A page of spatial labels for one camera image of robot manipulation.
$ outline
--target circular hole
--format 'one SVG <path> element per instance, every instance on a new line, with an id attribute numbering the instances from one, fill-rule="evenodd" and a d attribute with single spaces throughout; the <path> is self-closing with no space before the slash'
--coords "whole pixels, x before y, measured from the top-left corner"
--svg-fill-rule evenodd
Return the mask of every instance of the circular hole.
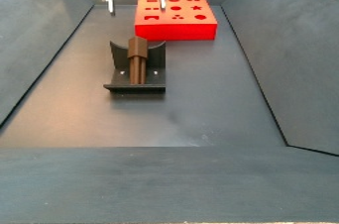
<path id="1" fill-rule="evenodd" d="M 202 14 L 196 15 L 195 17 L 196 17 L 198 20 L 206 20 L 207 19 L 207 17 Z"/>
<path id="2" fill-rule="evenodd" d="M 182 10 L 182 7 L 180 6 L 172 6 L 171 9 L 175 10 L 175 11 L 179 11 L 179 10 Z"/>

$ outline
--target red shape sorter block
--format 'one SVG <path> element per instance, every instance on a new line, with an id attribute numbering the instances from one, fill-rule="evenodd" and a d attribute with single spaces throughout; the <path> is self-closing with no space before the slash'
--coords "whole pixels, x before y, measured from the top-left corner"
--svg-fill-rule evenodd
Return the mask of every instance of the red shape sorter block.
<path id="1" fill-rule="evenodd" d="M 218 21 L 207 0 L 139 0 L 135 35 L 148 41 L 214 40 Z"/>

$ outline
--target shape sorter hole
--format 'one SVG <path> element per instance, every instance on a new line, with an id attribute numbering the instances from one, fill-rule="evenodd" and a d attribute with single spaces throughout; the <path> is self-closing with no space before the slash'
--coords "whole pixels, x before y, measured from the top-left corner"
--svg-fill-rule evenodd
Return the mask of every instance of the shape sorter hole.
<path id="1" fill-rule="evenodd" d="M 196 15 L 195 18 L 198 20 L 206 20 L 207 19 L 207 17 L 204 15 L 202 15 L 202 14 Z"/>
<path id="2" fill-rule="evenodd" d="M 183 17 L 180 14 L 176 14 L 176 15 L 172 17 L 172 19 L 174 19 L 174 20 L 178 20 L 178 19 L 183 20 L 184 17 Z"/>
<path id="3" fill-rule="evenodd" d="M 159 20 L 159 16 L 144 16 L 144 20 L 148 21 L 148 20 Z"/>
<path id="4" fill-rule="evenodd" d="M 179 10 L 182 10 L 182 7 L 180 6 L 172 6 L 171 9 L 175 10 L 175 11 L 179 11 Z"/>
<path id="5" fill-rule="evenodd" d="M 202 10 L 203 7 L 202 7 L 202 6 L 192 6 L 191 8 L 192 8 L 194 10 Z"/>

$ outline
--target star-shaped hole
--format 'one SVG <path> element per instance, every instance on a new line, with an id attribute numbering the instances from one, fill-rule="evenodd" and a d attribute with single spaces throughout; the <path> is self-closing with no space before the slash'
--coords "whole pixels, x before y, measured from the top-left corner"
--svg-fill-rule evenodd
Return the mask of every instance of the star-shaped hole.
<path id="1" fill-rule="evenodd" d="M 202 6 L 192 6 L 194 10 L 202 10 Z"/>

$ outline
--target black holder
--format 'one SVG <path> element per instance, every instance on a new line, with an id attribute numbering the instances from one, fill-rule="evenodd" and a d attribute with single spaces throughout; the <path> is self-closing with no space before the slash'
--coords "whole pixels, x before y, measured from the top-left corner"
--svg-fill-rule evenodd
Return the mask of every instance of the black holder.
<path id="1" fill-rule="evenodd" d="M 166 42 L 148 47 L 146 63 L 146 83 L 130 84 L 128 48 L 111 44 L 114 73 L 111 84 L 103 87 L 115 93 L 162 93 L 166 91 Z"/>

